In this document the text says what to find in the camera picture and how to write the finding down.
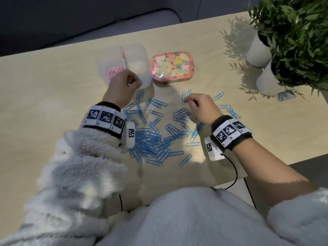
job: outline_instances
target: wire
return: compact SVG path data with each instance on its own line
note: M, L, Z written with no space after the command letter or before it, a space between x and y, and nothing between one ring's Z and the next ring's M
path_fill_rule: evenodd
M123 211L123 204L122 204L122 198L121 198L121 194L120 195L120 201L121 201L121 211Z
M234 165L234 163L232 163L232 161L229 159L229 157L227 157L224 153L222 153L221 155L223 155L224 157L226 157L231 162L231 164L234 166L234 169L236 171L236 179L235 179L235 181L230 186L228 186L227 188L225 188L225 190L227 190L230 187L232 187L234 184L236 184L237 179L238 179L238 172L237 172L236 166Z

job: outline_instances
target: floral tin box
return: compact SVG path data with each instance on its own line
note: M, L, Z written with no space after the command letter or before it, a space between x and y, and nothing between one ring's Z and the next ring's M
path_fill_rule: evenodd
M169 52L150 60L153 80L159 84L189 80L195 71L193 58L187 52Z

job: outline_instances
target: wooden table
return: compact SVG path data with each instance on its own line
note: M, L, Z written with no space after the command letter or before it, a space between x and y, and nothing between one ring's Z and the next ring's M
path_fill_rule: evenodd
M163 135L165 125L173 123L172 114L182 107L182 91L211 96L224 92L216 103L230 104L254 138L287 164L328 153L328 105L321 95L311 95L311 89L302 86L298 92L303 98L278 103L256 90L261 70L244 59L255 34L248 24L243 12L0 58L0 238L23 221L23 204L37 191L35 180L53 154L56 139L76 129L88 108L101 100L106 85L98 73L96 52L108 46L138 42L149 58L175 51L193 56L195 75L190 81L154 86L155 98L169 104L162 108L165 116L158 125ZM204 128L201 140L209 133ZM127 191L122 193L125 209L180 187L215 186L235 178L229 162L211 162L203 145L186 147L187 142L174 143L174 149L193 156L182 168L182 156L169 157L162 167L141 166L128 154L123 156L129 168ZM240 166L238 171L240 177L246 175Z

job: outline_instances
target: wristband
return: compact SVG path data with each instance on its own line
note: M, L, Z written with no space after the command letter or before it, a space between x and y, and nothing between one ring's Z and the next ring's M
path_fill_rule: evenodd
M95 128L121 138L125 115L114 108L93 105L82 122L84 128Z
M231 116L224 116L219 119L221 119L222 123L213 131L213 136L215 136L224 149L232 150L243 140L252 138L252 131L237 119Z

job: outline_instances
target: left hand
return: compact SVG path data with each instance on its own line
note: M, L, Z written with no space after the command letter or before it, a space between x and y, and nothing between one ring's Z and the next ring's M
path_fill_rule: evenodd
M129 104L141 85L142 81L137 74L125 69L111 79L102 101L113 103L122 109Z

